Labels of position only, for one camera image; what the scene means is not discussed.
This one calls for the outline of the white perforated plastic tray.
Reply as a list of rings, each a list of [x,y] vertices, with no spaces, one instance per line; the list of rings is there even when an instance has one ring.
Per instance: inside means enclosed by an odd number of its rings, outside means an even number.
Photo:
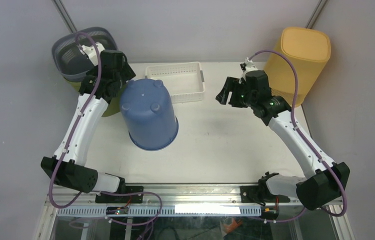
[[[174,104],[204,99],[205,80],[202,65],[198,61],[148,66],[145,77],[161,80]]]

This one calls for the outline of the blue plastic bucket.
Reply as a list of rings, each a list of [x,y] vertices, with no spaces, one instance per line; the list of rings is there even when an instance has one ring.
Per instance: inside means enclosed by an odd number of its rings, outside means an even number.
[[[130,80],[119,106],[129,137],[139,148],[158,151],[177,137],[179,121],[162,80]]]

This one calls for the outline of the yellow slatted waste bin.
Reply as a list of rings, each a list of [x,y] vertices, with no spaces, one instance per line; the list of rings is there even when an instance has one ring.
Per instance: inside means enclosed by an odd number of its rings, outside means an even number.
[[[331,57],[330,38],[323,32],[303,27],[285,28],[273,49],[290,60],[298,78],[295,106],[300,106]],[[290,65],[272,53],[263,70],[272,94],[290,105],[295,93],[295,77]]]

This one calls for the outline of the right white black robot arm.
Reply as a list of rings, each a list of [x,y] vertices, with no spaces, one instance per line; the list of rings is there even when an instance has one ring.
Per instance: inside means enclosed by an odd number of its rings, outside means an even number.
[[[272,95],[267,74],[249,71],[241,78],[228,76],[215,99],[235,108],[251,108],[253,114],[275,132],[297,160],[303,177],[266,173],[258,181],[258,198],[269,203],[282,195],[299,199],[313,211],[339,198],[345,192],[350,168],[336,163],[312,139],[292,114],[282,96]]]

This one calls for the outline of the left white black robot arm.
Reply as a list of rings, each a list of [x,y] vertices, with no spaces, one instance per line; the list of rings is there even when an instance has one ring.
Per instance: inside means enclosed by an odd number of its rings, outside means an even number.
[[[89,146],[99,121],[123,86],[135,77],[126,55],[103,50],[98,66],[86,73],[79,88],[70,126],[52,157],[44,157],[41,168],[53,185],[82,193],[106,192],[113,203],[126,197],[121,177],[86,167]]]

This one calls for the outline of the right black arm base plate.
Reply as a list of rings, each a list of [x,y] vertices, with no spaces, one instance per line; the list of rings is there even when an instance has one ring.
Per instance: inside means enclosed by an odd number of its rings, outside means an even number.
[[[239,187],[242,203],[256,203],[266,205],[269,203],[290,203],[291,199],[284,195],[273,195],[265,186],[260,185],[242,185]]]

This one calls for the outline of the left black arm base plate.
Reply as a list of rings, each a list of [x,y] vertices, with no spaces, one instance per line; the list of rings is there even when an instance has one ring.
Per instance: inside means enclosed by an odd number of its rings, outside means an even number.
[[[132,204],[141,204],[143,202],[144,187],[141,185],[129,185],[123,188],[124,191],[116,193],[96,195],[95,203],[97,204],[126,204],[128,201]]]

